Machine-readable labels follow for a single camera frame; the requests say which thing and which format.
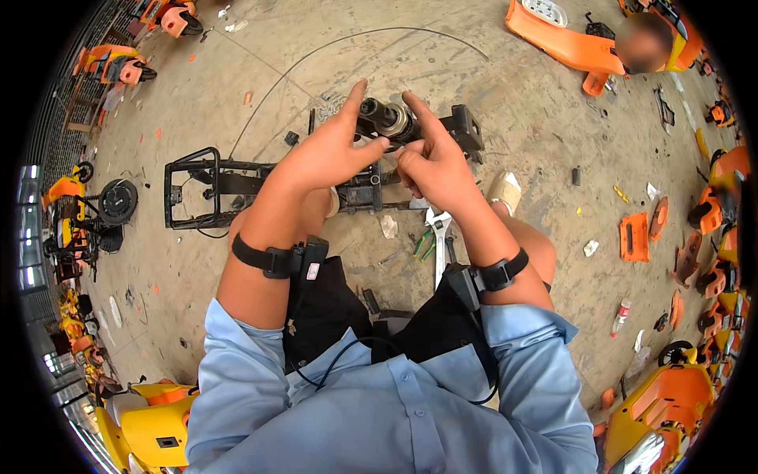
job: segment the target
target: wrist strap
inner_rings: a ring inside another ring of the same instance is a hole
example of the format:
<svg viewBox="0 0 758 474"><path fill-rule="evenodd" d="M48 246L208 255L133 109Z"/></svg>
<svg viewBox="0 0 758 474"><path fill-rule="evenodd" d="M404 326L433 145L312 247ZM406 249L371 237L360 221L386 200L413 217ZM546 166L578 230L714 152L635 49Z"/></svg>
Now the wrist strap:
<svg viewBox="0 0 758 474"><path fill-rule="evenodd" d="M260 268L263 276L276 280L289 278L292 273L292 250L268 247L266 251L253 249L237 234L232 242L232 253L245 265Z"/></svg>
<svg viewBox="0 0 758 474"><path fill-rule="evenodd" d="M512 260L500 260L495 265L490 265L479 269L484 289L487 291L498 291L507 288L513 284L513 278L526 268L529 263L529 255L520 249L518 255Z"/></svg>

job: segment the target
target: beige shoe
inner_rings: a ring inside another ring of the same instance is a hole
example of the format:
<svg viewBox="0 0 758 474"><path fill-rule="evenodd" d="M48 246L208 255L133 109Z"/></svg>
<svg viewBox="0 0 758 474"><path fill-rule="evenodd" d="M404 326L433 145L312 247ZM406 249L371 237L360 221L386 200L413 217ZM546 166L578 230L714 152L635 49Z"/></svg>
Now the beige shoe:
<svg viewBox="0 0 758 474"><path fill-rule="evenodd" d="M510 171L502 170L492 181L487 193L487 202L495 201L505 204L508 213L513 217L518 202L521 201L521 186L518 185L516 176Z"/></svg>
<svg viewBox="0 0 758 474"><path fill-rule="evenodd" d="M332 209L327 214L327 219L334 217L340 210L340 195L337 194L337 188L332 186L329 189L332 192Z"/></svg>

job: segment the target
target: water bottle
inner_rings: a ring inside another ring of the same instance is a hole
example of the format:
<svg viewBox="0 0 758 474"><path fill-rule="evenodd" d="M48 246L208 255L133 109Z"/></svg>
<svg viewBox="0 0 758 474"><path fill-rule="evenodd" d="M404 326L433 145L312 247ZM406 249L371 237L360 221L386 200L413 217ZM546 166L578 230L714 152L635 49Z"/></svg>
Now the water bottle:
<svg viewBox="0 0 758 474"><path fill-rule="evenodd" d="M621 330L621 327L626 321L626 317L629 315L629 308L631 308L631 301L624 298L619 306L619 312L616 313L615 321L613 322L613 329L611 330L611 337L615 339L616 333Z"/></svg>

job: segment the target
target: sticker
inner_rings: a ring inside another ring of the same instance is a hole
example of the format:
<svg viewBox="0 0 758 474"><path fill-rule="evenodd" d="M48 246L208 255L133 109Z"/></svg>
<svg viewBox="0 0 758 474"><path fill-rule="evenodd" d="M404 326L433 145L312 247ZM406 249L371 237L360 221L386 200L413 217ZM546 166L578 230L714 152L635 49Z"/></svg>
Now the sticker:
<svg viewBox="0 0 758 474"><path fill-rule="evenodd" d="M316 275L318 275L318 267L321 266L320 263L312 263L311 266L308 267L308 274L305 276L306 280L315 280Z"/></svg>

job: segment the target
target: black shorts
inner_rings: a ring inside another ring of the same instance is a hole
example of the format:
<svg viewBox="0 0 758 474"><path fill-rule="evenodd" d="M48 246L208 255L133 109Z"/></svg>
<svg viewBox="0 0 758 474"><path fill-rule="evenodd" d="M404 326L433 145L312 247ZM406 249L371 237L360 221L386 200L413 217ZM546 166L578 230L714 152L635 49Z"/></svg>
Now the black shorts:
<svg viewBox="0 0 758 474"><path fill-rule="evenodd" d="M345 282L339 256L324 261L310 288L303 291L292 288L288 307L288 319L293 320L296 330L290 335L285 327L285 373L294 372L295 366L302 367L316 359L338 342L350 327L357 338L388 339L416 363L474 344L490 386L496 379L497 361L484 338L481 321L463 306L445 277L432 298L413 315L403 330L393 336L383 330L386 326L372 326L368 310ZM373 363L398 355L389 344L375 341L361 344L371 348Z"/></svg>

